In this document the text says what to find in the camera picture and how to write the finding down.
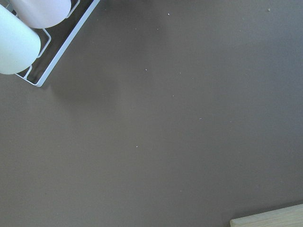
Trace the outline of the white plastic cup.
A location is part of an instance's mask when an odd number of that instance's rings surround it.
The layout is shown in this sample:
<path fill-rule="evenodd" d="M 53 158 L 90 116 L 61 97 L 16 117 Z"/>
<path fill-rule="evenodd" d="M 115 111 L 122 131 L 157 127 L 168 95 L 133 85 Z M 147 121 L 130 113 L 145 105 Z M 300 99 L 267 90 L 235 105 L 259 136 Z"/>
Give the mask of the white plastic cup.
<path fill-rule="evenodd" d="M 39 36 L 20 19 L 0 7 L 0 72 L 15 74 L 27 69 L 40 53 Z"/>

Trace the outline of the bamboo cutting board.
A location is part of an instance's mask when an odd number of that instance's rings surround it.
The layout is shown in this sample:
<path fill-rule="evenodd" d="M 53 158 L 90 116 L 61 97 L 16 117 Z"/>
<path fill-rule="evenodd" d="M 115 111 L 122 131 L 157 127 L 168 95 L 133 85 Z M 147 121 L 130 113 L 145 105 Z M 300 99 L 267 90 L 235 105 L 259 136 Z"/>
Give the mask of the bamboo cutting board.
<path fill-rule="evenodd" d="M 302 227 L 303 205 L 230 220 L 231 227 Z"/>

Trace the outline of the pink plastic cup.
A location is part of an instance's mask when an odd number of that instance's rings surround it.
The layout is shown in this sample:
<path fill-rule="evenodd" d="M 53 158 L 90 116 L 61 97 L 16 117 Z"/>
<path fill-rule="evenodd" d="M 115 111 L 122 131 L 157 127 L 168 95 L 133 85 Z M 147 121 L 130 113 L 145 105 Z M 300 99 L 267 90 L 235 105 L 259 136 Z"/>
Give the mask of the pink plastic cup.
<path fill-rule="evenodd" d="M 31 28 L 49 28 L 61 23 L 71 10 L 70 0 L 11 0 L 18 18 Z"/>

